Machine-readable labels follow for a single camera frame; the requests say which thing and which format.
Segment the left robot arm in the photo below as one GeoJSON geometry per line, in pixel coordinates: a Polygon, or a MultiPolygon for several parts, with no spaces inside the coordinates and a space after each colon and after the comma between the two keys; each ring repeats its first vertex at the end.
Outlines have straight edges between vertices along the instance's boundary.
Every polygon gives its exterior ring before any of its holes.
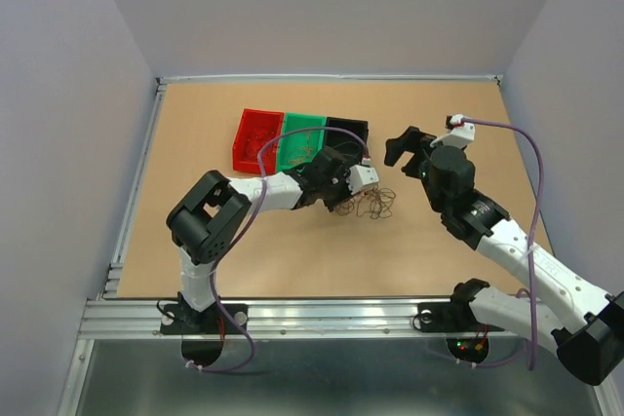
{"type": "Polygon", "coordinates": [[[206,172],[166,219],[180,255],[183,320],[197,332],[215,325],[209,277],[254,209],[300,209],[321,200],[334,210],[376,182],[371,167],[351,163],[330,147],[309,163],[266,177],[227,178],[217,170],[206,172]]]}

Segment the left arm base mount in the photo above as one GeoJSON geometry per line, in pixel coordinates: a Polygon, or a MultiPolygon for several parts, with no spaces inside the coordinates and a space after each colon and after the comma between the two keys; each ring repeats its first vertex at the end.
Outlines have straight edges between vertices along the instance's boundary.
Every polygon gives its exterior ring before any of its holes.
{"type": "Polygon", "coordinates": [[[163,335],[241,335],[242,332],[213,304],[197,312],[183,299],[174,302],[158,301],[156,310],[161,315],[160,333],[163,335]]]}

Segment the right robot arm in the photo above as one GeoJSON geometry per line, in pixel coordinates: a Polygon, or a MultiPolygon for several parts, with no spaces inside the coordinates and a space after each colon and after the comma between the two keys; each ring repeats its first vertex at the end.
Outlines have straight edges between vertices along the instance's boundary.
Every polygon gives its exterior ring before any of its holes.
{"type": "Polygon", "coordinates": [[[442,137],[407,128],[385,143],[384,163],[412,154],[402,172],[418,179],[430,207],[456,239],[501,266],[528,294],[506,294],[485,281],[458,284],[444,317],[454,329],[492,325],[554,354],[581,382],[600,385],[623,360],[623,296],[591,284],[531,240],[509,212],[475,187],[465,149],[472,124],[442,137]]]}

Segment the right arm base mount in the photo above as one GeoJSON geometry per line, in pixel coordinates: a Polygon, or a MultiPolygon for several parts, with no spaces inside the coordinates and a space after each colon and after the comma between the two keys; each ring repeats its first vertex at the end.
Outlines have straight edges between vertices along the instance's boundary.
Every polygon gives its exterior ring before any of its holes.
{"type": "Polygon", "coordinates": [[[484,328],[466,303],[421,302],[411,318],[411,326],[423,333],[477,332],[484,328]]]}

